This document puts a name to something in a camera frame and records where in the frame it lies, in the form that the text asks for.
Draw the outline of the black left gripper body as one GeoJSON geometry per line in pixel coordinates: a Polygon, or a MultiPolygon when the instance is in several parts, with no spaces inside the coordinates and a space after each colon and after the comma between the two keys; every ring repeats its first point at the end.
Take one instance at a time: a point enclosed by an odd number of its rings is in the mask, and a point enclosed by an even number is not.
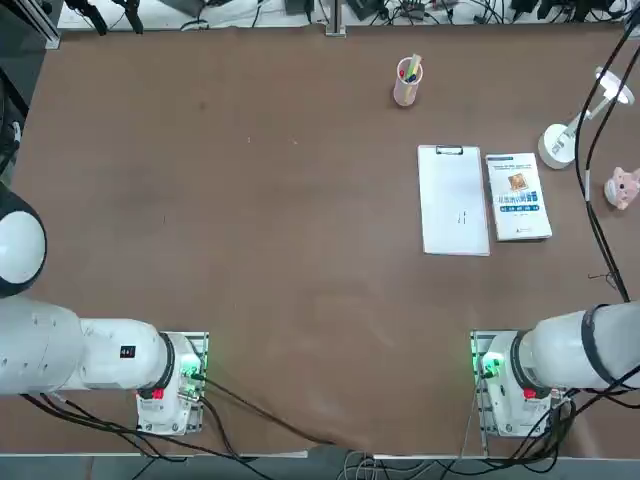
{"type": "Polygon", "coordinates": [[[1,172],[4,173],[14,159],[22,139],[22,127],[18,121],[13,121],[8,127],[7,134],[1,138],[1,172]]]}

